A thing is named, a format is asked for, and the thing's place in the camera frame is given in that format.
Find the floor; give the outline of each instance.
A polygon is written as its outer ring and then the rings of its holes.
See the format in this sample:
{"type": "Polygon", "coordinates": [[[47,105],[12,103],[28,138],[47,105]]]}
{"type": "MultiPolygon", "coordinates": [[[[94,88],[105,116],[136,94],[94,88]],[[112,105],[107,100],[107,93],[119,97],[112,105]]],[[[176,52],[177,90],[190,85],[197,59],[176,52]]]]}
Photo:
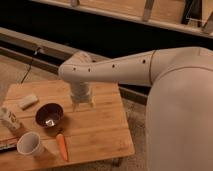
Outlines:
{"type": "MultiPolygon", "coordinates": [[[[57,75],[0,55],[0,106],[10,84],[58,79],[57,75]]],[[[129,127],[135,146],[135,155],[124,158],[120,167],[112,166],[112,160],[78,164],[41,171],[147,171],[145,144],[145,106],[123,99],[129,127]]]]}

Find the table leg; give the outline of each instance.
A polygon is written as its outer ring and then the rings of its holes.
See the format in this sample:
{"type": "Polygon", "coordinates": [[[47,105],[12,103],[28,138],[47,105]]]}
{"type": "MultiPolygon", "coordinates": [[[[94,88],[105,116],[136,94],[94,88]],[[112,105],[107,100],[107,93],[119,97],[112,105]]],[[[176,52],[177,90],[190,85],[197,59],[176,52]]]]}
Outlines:
{"type": "Polygon", "coordinates": [[[123,158],[122,158],[122,157],[120,157],[120,158],[115,158],[115,159],[113,159],[112,165],[113,165],[113,166],[116,166],[116,167],[120,167],[121,164],[122,164],[122,161],[123,161],[123,158]]]}

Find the carrot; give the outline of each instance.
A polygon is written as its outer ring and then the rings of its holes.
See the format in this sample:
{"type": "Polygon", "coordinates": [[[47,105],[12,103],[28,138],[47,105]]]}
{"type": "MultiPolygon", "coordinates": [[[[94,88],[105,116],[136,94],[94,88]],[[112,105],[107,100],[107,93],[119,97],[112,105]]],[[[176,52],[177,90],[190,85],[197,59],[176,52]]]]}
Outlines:
{"type": "Polygon", "coordinates": [[[62,134],[58,134],[56,136],[56,141],[58,143],[62,158],[65,161],[68,161],[67,147],[66,147],[66,142],[65,142],[64,136],[62,134]]]}

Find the white mug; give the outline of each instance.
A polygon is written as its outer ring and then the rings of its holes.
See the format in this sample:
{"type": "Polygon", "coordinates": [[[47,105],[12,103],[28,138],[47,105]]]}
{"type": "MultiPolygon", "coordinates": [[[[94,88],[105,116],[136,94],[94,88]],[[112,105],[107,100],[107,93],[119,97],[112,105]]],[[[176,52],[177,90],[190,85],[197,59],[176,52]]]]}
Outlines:
{"type": "Polygon", "coordinates": [[[39,156],[44,152],[44,146],[39,134],[28,132],[17,143],[17,151],[22,155],[39,156]]]}

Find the cable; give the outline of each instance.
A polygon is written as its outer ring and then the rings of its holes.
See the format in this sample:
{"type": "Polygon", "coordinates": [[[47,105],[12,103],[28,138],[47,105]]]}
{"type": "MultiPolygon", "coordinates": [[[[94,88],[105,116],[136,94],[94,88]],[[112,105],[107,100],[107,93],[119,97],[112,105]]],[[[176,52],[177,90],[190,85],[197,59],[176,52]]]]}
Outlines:
{"type": "MultiPolygon", "coordinates": [[[[38,54],[38,52],[41,50],[41,47],[38,46],[38,48],[36,49],[36,51],[34,52],[34,56],[36,56],[38,54]]],[[[21,84],[24,82],[24,80],[27,78],[27,75],[29,74],[31,68],[32,68],[32,64],[33,64],[33,60],[34,60],[34,56],[31,58],[31,61],[29,63],[29,67],[27,69],[26,74],[24,75],[24,77],[21,80],[21,84]]]]}
{"type": "Polygon", "coordinates": [[[27,75],[29,74],[29,72],[30,72],[30,70],[32,68],[33,60],[34,60],[34,57],[31,58],[31,61],[29,63],[29,67],[27,69],[27,72],[26,72],[26,74],[24,75],[24,77],[21,80],[21,84],[24,82],[24,80],[26,79],[27,75]]]}

